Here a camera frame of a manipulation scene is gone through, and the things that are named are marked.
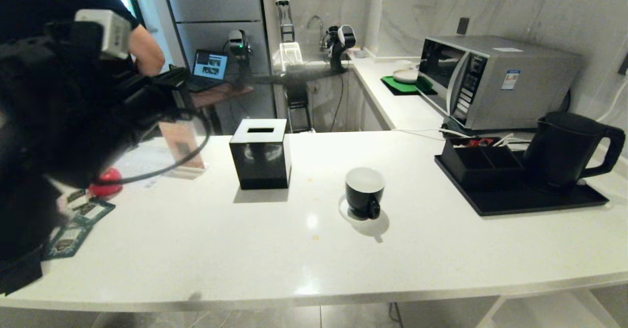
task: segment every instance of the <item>black tray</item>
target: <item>black tray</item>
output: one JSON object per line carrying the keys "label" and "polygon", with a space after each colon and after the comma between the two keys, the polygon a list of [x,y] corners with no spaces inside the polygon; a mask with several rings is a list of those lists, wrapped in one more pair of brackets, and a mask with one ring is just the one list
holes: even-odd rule
{"label": "black tray", "polygon": [[[516,151],[514,154],[521,157],[523,152]],[[578,185],[572,193],[565,196],[540,192],[525,185],[521,180],[503,190],[465,190],[442,163],[440,155],[434,156],[434,159],[438,167],[480,216],[595,207],[608,202],[608,198],[588,185]]]}

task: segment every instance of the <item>microwave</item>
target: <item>microwave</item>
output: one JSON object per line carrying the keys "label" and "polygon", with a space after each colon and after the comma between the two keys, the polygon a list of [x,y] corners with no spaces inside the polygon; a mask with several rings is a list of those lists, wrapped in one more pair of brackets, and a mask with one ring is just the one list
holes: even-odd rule
{"label": "microwave", "polygon": [[466,129],[535,128],[560,109],[581,64],[577,54],[502,37],[428,37],[419,76],[432,87],[419,92]]}

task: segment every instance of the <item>floor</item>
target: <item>floor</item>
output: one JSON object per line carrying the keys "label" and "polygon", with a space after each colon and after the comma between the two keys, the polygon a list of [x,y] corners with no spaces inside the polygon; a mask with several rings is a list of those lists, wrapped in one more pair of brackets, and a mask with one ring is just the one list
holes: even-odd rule
{"label": "floor", "polygon": [[[387,303],[209,312],[195,328],[400,328]],[[92,328],[188,328],[205,312],[101,313]]]}

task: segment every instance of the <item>stainless steel refrigerator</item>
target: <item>stainless steel refrigerator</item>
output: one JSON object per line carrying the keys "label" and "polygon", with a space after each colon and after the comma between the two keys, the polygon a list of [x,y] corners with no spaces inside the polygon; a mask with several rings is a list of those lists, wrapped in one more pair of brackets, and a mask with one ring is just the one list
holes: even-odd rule
{"label": "stainless steel refrigerator", "polygon": [[[168,0],[186,62],[192,67],[197,49],[221,51],[229,31],[245,31],[254,55],[251,73],[271,73],[262,0]],[[229,57],[226,80],[238,74],[238,64]],[[216,105],[222,134],[233,134],[242,118],[275,118],[271,85],[251,85],[254,91]]]}

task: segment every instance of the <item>laptop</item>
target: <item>laptop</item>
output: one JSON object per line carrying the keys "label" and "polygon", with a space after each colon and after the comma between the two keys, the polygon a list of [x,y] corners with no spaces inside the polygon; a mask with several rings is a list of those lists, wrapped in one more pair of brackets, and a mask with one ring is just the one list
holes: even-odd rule
{"label": "laptop", "polygon": [[197,50],[188,90],[198,92],[224,83],[227,70],[227,54]]}

